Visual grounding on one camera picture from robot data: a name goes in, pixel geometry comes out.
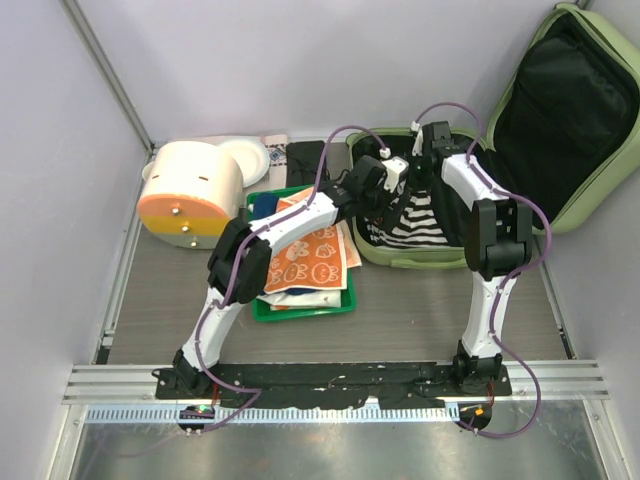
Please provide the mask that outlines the blue garment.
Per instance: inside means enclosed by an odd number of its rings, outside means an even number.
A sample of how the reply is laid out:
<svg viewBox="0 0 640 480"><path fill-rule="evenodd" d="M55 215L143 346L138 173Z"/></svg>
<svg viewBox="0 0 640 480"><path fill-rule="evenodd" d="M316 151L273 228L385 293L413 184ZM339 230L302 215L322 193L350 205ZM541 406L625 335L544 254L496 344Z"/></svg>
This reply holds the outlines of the blue garment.
<svg viewBox="0 0 640 480"><path fill-rule="evenodd" d="M275 192L261 192L255 196L254 202L249 206L249 210L252 212L253 220L261 220L270 215L275 214L278 211L278 205L281 197L279 197ZM273 290L270 292L264 292L264 295L275 295L275 294L288 294L292 296L301 296L304 294L311 294L314 292L313 288L308 286L296 286L295 284L287 287L280 287L278 290Z"/></svg>

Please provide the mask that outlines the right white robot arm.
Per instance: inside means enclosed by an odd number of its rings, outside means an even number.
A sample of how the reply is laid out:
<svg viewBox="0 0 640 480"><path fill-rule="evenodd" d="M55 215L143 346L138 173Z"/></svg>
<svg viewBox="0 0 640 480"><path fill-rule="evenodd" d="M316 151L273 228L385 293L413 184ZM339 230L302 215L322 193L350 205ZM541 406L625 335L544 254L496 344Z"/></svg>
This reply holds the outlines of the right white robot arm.
<svg viewBox="0 0 640 480"><path fill-rule="evenodd" d="M470 211L464 256L473 272L472 301L451 380L462 394L482 393L500 377L500 340L515 271L532 256L532 210L455 143L446 121L424 126L414 121L410 131L418 165L452 188Z"/></svg>

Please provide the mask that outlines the orange cartoon print towel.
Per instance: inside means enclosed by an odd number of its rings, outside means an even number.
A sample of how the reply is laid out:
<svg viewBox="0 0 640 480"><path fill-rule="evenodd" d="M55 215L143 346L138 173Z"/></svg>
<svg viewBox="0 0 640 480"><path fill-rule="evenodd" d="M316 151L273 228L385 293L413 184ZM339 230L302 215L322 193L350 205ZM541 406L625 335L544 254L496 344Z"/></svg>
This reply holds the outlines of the orange cartoon print towel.
<svg viewBox="0 0 640 480"><path fill-rule="evenodd" d="M283 248L271 260L266 294L291 289L338 290L362 260L345 220L320 228Z"/></svg>

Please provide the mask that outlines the green plastic tray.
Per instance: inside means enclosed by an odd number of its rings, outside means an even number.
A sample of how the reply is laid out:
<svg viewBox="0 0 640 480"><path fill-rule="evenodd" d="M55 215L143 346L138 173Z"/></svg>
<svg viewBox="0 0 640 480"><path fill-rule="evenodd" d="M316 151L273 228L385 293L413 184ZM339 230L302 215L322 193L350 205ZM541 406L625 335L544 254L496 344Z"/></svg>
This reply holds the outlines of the green plastic tray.
<svg viewBox="0 0 640 480"><path fill-rule="evenodd" d="M264 290L261 294L259 294L257 299L252 302L253 316L258 322L276 322L293 318L310 317L313 315L344 313L352 311L356 307L356 296L352 278L352 271L356 268L351 268L348 270L347 286L344 289L338 289L342 291L340 307L301 308L287 311L270 311L269 305L258 299L259 296L264 295Z"/></svg>

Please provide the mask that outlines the green hard-shell suitcase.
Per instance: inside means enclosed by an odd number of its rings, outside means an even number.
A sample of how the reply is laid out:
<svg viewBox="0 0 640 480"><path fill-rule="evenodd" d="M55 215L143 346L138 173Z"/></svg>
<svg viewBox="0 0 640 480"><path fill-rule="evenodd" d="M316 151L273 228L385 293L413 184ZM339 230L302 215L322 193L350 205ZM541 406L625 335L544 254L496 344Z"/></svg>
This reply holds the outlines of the green hard-shell suitcase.
<svg viewBox="0 0 640 480"><path fill-rule="evenodd" d="M562 3L543 21L484 134L456 129L503 188L545 213L556 234L579 227L639 165L639 50L603 16ZM457 268L469 210L433 178L429 190L447 246L374 247L367 260L400 268Z"/></svg>

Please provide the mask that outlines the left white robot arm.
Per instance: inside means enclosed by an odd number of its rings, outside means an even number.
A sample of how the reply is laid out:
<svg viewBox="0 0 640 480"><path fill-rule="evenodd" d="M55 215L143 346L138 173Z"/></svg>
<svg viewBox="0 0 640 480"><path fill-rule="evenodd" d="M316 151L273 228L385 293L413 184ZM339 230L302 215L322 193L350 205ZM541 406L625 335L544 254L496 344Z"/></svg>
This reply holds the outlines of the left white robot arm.
<svg viewBox="0 0 640 480"><path fill-rule="evenodd" d="M304 236L354 216L377 219L397 196L408 163L395 156L365 155L340 181L326 180L305 199L273 215L231 220L209 261L206 301L193 333L176 352L172 368L190 398L205 397L229 329L244 305L267 285L272 258Z"/></svg>

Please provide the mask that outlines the black white striped shirt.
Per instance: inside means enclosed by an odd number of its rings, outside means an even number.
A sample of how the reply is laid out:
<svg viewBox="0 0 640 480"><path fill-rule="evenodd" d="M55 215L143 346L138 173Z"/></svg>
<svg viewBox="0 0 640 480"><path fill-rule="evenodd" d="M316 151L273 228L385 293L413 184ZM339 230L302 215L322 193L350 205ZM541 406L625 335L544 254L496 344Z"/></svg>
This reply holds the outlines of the black white striped shirt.
<svg viewBox="0 0 640 480"><path fill-rule="evenodd" d="M356 227L360 236L374 247L409 249L448 245L435 219L428 190L401 194L378 220L371 223L358 219Z"/></svg>

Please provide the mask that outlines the cream round drawer cabinet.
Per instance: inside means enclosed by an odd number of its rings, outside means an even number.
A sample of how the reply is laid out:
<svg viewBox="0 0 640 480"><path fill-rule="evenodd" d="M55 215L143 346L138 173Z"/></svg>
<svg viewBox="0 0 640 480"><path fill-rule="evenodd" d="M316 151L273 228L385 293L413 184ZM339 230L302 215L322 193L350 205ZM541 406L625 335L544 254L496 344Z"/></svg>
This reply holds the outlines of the cream round drawer cabinet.
<svg viewBox="0 0 640 480"><path fill-rule="evenodd" d="M138 216L150 233L174 246L211 250L238 214L242 172L218 146L198 141L167 143L142 176Z"/></svg>

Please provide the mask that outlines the white garment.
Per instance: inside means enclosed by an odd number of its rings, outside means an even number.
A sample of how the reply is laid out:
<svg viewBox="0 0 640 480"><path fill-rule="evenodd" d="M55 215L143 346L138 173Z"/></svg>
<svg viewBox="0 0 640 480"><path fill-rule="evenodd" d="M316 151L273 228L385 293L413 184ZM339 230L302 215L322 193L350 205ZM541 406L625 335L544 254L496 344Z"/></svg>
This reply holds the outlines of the white garment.
<svg viewBox="0 0 640 480"><path fill-rule="evenodd" d="M301 308L334 308L341 306L341 290L315 290L311 294L292 296L288 294L261 295L259 300L268 305L287 305Z"/></svg>

